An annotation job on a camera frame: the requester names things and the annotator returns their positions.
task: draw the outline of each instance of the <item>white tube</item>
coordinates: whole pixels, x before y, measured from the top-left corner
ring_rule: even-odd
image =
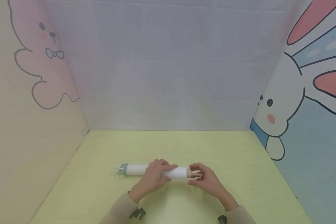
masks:
[[[133,165],[128,164],[126,167],[126,175],[144,175],[148,165]],[[173,170],[164,171],[162,176],[170,178],[187,179],[191,177],[191,171],[186,167],[177,167]]]
[[[128,164],[126,175],[143,175],[148,165],[133,165]]]
[[[177,167],[173,170],[164,171],[162,175],[165,175],[170,178],[187,179],[187,168]]]

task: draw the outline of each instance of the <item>light green tabletop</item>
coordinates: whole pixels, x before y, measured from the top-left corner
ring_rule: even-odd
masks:
[[[168,131],[90,131],[31,223],[98,223],[140,179],[112,168],[155,158],[211,167],[257,224],[311,223],[253,132]],[[219,201],[186,182],[173,180],[144,198],[147,215],[132,223],[218,223]]]

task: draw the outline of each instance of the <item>pink cartoon bear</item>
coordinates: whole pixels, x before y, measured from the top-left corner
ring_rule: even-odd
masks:
[[[31,93],[44,109],[56,107],[66,94],[79,99],[71,72],[41,0],[8,0],[13,30],[24,47],[15,61],[25,73],[40,78]]]

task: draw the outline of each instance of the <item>person's right hand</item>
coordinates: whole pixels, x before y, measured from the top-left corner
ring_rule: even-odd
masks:
[[[178,165],[170,165],[163,159],[155,159],[147,167],[142,179],[132,187],[128,196],[133,202],[138,203],[147,194],[159,190],[168,181],[172,180],[170,177],[162,176],[162,172],[173,170],[177,167]]]
[[[218,198],[224,209],[228,212],[239,206],[234,197],[225,189],[211,168],[206,167],[201,163],[193,163],[189,167],[191,170],[199,170],[198,173],[204,175],[196,180],[189,180],[189,185],[199,187],[206,193]]]

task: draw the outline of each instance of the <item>black clamp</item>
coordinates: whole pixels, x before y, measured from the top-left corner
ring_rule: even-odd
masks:
[[[226,218],[225,215],[221,215],[221,216],[218,217],[218,221],[219,221],[220,224],[227,224],[228,219]]]
[[[146,215],[147,213],[145,212],[145,210],[143,208],[137,208],[130,216],[130,219],[136,218],[139,220],[142,220],[143,217]]]

